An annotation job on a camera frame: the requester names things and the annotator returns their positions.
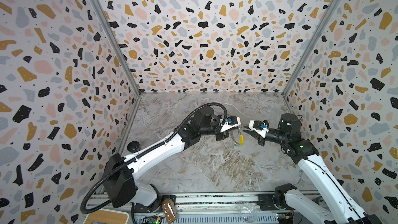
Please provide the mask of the black round lens cap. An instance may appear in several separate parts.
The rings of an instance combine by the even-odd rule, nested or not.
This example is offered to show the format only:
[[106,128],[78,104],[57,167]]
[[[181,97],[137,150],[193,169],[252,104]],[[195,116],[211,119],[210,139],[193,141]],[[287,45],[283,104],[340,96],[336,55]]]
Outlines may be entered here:
[[130,153],[136,153],[141,150],[141,146],[138,141],[132,141],[132,142],[128,143],[126,149]]

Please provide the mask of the clear glass jar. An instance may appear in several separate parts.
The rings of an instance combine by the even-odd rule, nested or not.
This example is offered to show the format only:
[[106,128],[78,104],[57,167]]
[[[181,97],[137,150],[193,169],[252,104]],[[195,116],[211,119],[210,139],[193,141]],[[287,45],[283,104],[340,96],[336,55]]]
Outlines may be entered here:
[[258,217],[256,206],[252,203],[243,203],[239,207],[239,216],[246,223],[254,223]]

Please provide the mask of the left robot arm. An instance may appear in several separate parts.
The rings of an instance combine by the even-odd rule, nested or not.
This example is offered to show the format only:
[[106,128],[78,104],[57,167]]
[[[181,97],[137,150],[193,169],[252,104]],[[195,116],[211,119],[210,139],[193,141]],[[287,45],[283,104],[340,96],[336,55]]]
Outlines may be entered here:
[[126,163],[126,166],[103,182],[114,208],[129,202],[143,206],[159,203],[162,197],[154,185],[140,185],[137,182],[142,175],[168,157],[192,147],[203,135],[213,135],[217,141],[222,141],[229,137],[229,131],[240,126],[239,117],[215,115],[212,107],[213,105],[207,104],[195,110],[167,137],[144,150],[139,150],[139,144],[135,143],[132,154],[123,157],[116,153],[111,156],[105,167],[105,174]]

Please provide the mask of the metal key gauge with yellow handle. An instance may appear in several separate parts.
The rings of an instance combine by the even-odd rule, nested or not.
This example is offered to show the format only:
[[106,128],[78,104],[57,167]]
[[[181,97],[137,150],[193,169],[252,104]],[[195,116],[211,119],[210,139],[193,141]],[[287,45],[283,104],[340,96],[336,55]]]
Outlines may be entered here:
[[240,148],[244,143],[244,137],[243,137],[240,129],[237,129],[236,131],[231,131],[231,139],[234,142],[235,150]]

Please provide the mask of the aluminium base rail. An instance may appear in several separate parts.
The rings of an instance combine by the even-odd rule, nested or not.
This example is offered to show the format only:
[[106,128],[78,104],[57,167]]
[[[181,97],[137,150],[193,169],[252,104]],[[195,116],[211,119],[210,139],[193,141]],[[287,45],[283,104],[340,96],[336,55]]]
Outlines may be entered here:
[[[321,203],[323,217],[326,206],[317,191],[302,192],[313,203]],[[169,193],[164,196],[174,201],[177,220],[173,224],[313,224],[299,210],[277,207],[272,191],[264,192],[205,192]],[[246,223],[239,216],[243,203],[256,206],[258,217],[254,223]],[[167,224],[161,205],[156,210],[129,202],[120,208],[112,205],[103,209],[126,212],[130,215],[127,224]]]

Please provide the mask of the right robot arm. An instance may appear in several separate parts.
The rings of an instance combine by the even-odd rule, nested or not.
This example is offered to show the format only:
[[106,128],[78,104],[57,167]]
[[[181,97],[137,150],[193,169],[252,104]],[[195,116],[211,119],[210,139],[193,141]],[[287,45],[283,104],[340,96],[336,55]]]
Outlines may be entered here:
[[264,146],[266,142],[280,145],[282,152],[308,176],[328,206],[327,209],[321,207],[292,184],[285,184],[275,188],[276,207],[290,207],[313,224],[381,222],[375,214],[368,214],[356,203],[327,168],[311,141],[302,138],[301,121],[297,115],[282,114],[276,129],[270,128],[267,121],[252,120],[243,131],[254,137],[260,146]]

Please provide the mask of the brown circuit box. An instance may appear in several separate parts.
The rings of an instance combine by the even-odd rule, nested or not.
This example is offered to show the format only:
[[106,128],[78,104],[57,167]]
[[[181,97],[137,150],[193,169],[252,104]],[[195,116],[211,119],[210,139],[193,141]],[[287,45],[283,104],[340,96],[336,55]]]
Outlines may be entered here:
[[162,209],[168,224],[172,224],[177,220],[176,207],[174,201],[171,198],[167,198],[162,201]]

